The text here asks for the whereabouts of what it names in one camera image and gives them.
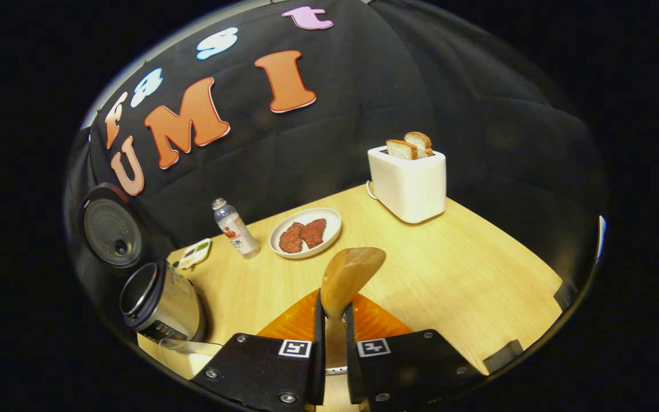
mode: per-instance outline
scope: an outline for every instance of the steak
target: steak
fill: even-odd
[[[313,248],[322,243],[322,234],[327,227],[327,219],[317,219],[301,228],[301,239],[307,243],[309,248]]]
[[[301,223],[293,222],[291,226],[286,229],[286,232],[281,234],[279,238],[279,247],[286,253],[297,253],[301,251],[301,228],[304,225]]]

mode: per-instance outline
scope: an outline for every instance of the orange letter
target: orange letter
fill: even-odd
[[[189,153],[190,132],[194,128],[194,144],[204,146],[222,138],[231,131],[227,122],[220,120],[210,96],[212,77],[194,82],[185,90],[180,115],[163,105],[152,110],[144,125],[152,129],[159,152],[159,167],[168,169],[180,159],[180,154],[169,146],[169,141],[181,151]]]
[[[110,149],[110,146],[113,144],[113,140],[116,139],[116,135],[118,134],[118,126],[116,125],[116,121],[121,120],[121,104],[126,100],[126,96],[128,95],[128,93],[123,92],[121,97],[119,97],[116,101],[116,104],[110,108],[110,112],[108,112],[108,115],[105,117],[105,132],[107,136],[105,141],[106,149]]]
[[[299,68],[296,67],[296,60],[300,57],[300,52],[286,50],[256,60],[256,67],[266,70],[269,76],[271,91],[274,92],[270,108],[274,113],[298,109],[317,100],[317,95],[306,90],[301,83]]]
[[[134,138],[131,136],[127,137],[124,143],[121,144],[121,150],[126,154],[126,159],[129,159],[131,170],[134,171],[134,180],[129,179],[126,175],[124,165],[121,164],[121,154],[119,152],[116,152],[112,159],[110,159],[110,167],[116,172],[118,182],[121,183],[121,187],[124,188],[126,193],[136,196],[144,190],[144,172],[141,171],[139,160],[136,159]]]

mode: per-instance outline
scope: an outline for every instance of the water bottle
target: water bottle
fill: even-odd
[[[253,239],[248,227],[243,223],[243,219],[238,215],[238,211],[225,201],[222,197],[212,201],[212,209],[215,211],[215,221],[220,230],[228,237],[231,245],[243,255],[244,258],[250,259],[259,254],[261,247]]]

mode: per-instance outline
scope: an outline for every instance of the bottle cap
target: bottle cap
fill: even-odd
[[[213,200],[212,201],[213,211],[216,211],[217,209],[222,208],[223,206],[225,206],[226,203],[227,203],[227,201],[225,201],[225,199],[223,199],[222,197],[218,197],[217,199]]]

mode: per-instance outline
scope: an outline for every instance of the wooden table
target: wooden table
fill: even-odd
[[[319,255],[303,260],[278,256],[268,244],[271,232],[307,208],[340,213],[339,238]],[[407,224],[370,198],[361,185],[248,228],[261,245],[253,259],[238,255],[228,238],[219,235],[212,238],[203,263],[181,271],[211,312],[212,332],[206,342],[223,344],[237,332],[258,333],[319,287],[327,263],[338,251],[361,246],[387,253],[361,293],[414,331],[436,329],[485,375],[485,358],[515,339],[528,348],[561,314],[554,300],[559,276],[520,242],[451,199],[440,216]],[[178,260],[182,252],[173,252],[168,261]],[[138,341],[160,360],[156,344],[141,335]],[[324,406],[318,410],[357,411],[347,393],[345,375],[328,376]]]

